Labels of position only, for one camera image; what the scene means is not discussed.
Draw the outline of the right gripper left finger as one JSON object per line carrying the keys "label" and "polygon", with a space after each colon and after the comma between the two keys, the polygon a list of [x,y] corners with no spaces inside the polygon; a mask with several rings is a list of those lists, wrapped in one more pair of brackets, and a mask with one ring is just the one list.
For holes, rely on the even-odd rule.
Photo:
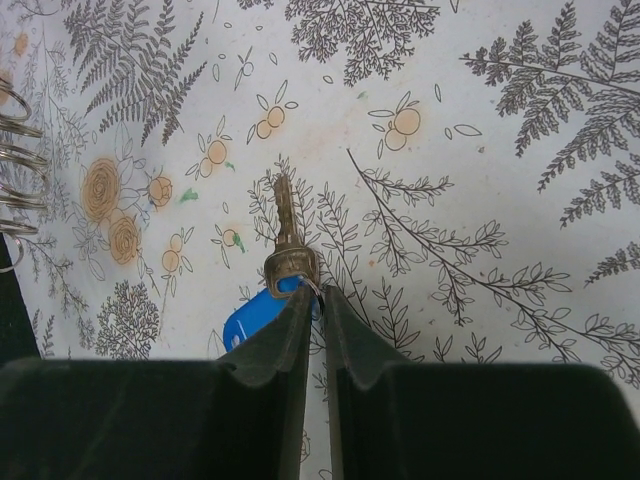
{"label": "right gripper left finger", "polygon": [[5,479],[295,479],[313,293],[216,360],[25,358],[1,371]]}

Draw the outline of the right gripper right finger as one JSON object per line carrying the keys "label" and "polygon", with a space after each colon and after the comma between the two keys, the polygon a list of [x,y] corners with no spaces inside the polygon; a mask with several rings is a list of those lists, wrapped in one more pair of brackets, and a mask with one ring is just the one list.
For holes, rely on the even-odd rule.
{"label": "right gripper right finger", "polygon": [[639,430],[585,365],[417,363],[325,294],[337,479],[635,479]]}

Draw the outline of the large silver keyring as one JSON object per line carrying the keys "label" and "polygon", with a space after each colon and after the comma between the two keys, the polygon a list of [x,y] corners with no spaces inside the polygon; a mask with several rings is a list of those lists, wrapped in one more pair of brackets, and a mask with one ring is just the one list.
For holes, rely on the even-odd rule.
{"label": "large silver keyring", "polygon": [[[18,145],[17,137],[41,139],[43,131],[27,125],[32,109],[26,99],[14,88],[11,81],[1,79],[1,95],[6,96],[21,108],[20,114],[1,113],[1,165],[11,165],[26,170],[39,178],[38,188],[21,190],[8,179],[1,178],[1,206],[9,210],[45,211],[45,197],[50,191],[50,180],[46,173],[49,162],[34,150]],[[16,269],[25,256],[24,237],[35,236],[39,228],[28,220],[1,218],[1,236],[11,240],[17,248],[17,258],[1,265],[1,273]]]}

